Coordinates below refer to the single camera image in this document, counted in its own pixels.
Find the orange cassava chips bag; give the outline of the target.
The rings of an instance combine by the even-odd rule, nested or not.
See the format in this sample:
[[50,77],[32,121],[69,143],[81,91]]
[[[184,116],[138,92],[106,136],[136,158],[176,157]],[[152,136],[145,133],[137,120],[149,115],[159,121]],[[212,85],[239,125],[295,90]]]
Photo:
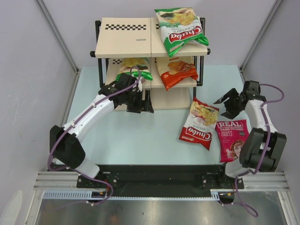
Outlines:
[[195,81],[198,78],[193,56],[157,57],[156,61],[157,70],[166,91],[186,78],[192,78]]

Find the beige three-tier shelf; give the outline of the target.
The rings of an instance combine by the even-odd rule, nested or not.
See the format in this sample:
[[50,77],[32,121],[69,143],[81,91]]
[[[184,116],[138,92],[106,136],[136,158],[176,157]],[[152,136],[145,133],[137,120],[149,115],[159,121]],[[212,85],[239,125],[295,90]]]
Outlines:
[[160,36],[157,18],[102,18],[95,21],[97,46],[90,52],[97,58],[99,85],[103,87],[119,74],[137,66],[144,78],[143,97],[150,99],[154,110],[188,109],[196,88],[203,84],[204,56],[210,49],[200,44],[186,44],[174,58],[179,68],[197,70],[198,78],[185,78],[166,90],[157,61],[166,63],[168,72],[177,73]]

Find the green Chuba chips bag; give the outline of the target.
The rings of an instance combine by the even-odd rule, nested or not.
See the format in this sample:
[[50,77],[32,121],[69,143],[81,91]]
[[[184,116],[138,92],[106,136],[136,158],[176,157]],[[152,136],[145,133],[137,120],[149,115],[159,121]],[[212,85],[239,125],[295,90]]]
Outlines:
[[189,42],[209,45],[200,19],[191,7],[155,9],[161,40],[169,57]]
[[123,58],[119,72],[116,76],[116,81],[119,80],[123,73],[133,75],[135,77],[138,77],[140,74],[145,80],[153,80],[148,58]]

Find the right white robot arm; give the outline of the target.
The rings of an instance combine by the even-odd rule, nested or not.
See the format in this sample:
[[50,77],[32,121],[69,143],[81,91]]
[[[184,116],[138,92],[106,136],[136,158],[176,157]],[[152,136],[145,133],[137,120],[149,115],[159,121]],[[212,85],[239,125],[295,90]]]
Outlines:
[[226,163],[224,172],[216,176],[221,188],[229,187],[233,178],[249,173],[274,172],[282,156],[287,138],[272,124],[267,111],[270,102],[261,95],[261,86],[257,81],[245,81],[241,93],[232,88],[215,101],[215,104],[224,104],[225,112],[221,116],[227,118],[227,124],[244,111],[252,128],[239,158]]

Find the pink Real chips bag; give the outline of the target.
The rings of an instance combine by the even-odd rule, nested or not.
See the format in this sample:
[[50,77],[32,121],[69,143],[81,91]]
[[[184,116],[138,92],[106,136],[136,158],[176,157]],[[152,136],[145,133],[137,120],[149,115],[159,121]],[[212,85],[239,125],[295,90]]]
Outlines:
[[219,121],[216,131],[220,142],[220,162],[227,163],[238,159],[249,135],[247,121]]

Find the red Chuba chips bag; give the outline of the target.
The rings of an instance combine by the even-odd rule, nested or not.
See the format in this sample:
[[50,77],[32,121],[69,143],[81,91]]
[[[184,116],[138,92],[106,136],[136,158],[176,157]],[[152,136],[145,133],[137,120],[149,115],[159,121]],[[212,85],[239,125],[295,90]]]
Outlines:
[[179,139],[189,143],[201,144],[209,150],[218,118],[219,108],[193,98]]

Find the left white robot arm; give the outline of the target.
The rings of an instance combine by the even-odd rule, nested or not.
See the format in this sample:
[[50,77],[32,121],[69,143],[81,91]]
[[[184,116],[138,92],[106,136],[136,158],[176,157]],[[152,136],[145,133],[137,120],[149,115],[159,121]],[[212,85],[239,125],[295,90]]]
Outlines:
[[151,104],[150,91],[142,90],[145,79],[139,75],[122,73],[117,81],[103,86],[89,106],[62,127],[57,125],[50,129],[49,163],[53,158],[61,161],[65,168],[71,168],[87,176],[87,182],[97,188],[104,178],[100,168],[86,156],[82,142],[89,131],[107,114],[118,106],[125,105],[129,113],[149,112],[154,109]]

